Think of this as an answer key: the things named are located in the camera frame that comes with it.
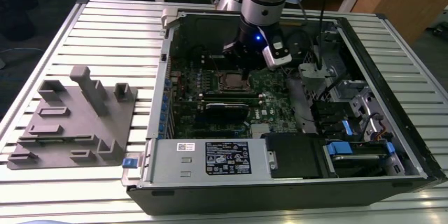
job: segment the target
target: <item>aluminum extrusion table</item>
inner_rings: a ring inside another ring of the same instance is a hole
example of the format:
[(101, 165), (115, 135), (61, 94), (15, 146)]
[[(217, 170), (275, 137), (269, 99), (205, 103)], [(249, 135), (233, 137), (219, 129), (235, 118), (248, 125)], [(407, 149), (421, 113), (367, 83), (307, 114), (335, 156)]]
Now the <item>aluminum extrusion table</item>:
[[(156, 67), (163, 36), (161, 10), (169, 6), (212, 9), (211, 5), (140, 1), (80, 1), (56, 34), (37, 67), (0, 124), (0, 223), (57, 220), (72, 223), (444, 223), (448, 184), (396, 195), (367, 207), (248, 212), (223, 215), (148, 216), (121, 185), (115, 167), (9, 170), (7, 158), (32, 117), (43, 80), (75, 85), (73, 65), (108, 86), (139, 88), (127, 152), (145, 147)], [(297, 10), (285, 13), (300, 14)], [(349, 20), (433, 156), (448, 171), (448, 95), (385, 19), (373, 14), (328, 13)], [(139, 170), (128, 174), (139, 177)]]

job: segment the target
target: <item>power supply label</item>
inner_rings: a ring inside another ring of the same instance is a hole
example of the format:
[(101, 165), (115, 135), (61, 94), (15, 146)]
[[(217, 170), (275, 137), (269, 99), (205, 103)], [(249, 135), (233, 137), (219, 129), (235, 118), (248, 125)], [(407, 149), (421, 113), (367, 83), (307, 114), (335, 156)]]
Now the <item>power supply label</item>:
[(205, 172), (209, 175), (251, 174), (248, 142), (207, 142)]

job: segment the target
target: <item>blue plastic tab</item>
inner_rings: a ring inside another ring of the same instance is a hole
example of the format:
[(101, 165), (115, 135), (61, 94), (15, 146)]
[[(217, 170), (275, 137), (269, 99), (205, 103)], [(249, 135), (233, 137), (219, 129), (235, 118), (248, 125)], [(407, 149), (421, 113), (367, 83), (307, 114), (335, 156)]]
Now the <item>blue plastic tab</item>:
[(348, 142), (332, 142), (329, 145), (327, 145), (327, 150), (329, 155), (353, 153)]
[(385, 147), (387, 147), (387, 150), (389, 151), (389, 154), (392, 154), (395, 152), (395, 147), (392, 143), (387, 142)]
[(348, 121), (344, 120), (344, 121), (343, 121), (343, 124), (344, 124), (344, 127), (345, 127), (345, 132), (347, 132), (347, 134), (348, 134), (349, 136), (352, 136), (352, 135), (353, 135), (353, 131), (352, 131), (352, 128), (349, 127), (351, 125), (348, 124)]
[(121, 167), (125, 169), (136, 169), (139, 167), (139, 159), (137, 158), (124, 158)]

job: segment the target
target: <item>barcode sticker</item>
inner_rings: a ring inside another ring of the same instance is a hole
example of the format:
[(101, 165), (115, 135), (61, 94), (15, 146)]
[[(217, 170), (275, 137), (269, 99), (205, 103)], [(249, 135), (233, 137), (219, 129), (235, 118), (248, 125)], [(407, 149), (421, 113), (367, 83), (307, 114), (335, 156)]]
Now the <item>barcode sticker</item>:
[(179, 152), (193, 152), (195, 143), (177, 143), (177, 151)]

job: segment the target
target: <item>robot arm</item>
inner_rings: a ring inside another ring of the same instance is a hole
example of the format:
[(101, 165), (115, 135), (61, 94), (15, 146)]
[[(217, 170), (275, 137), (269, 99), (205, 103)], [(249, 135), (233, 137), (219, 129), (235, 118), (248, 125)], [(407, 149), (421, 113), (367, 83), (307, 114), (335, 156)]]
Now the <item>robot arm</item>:
[[(237, 10), (240, 1), (227, 0), (219, 8)], [(236, 39), (223, 53), (245, 70), (245, 75), (265, 66), (273, 70), (292, 60), (279, 26), (284, 5), (285, 0), (243, 0)]]

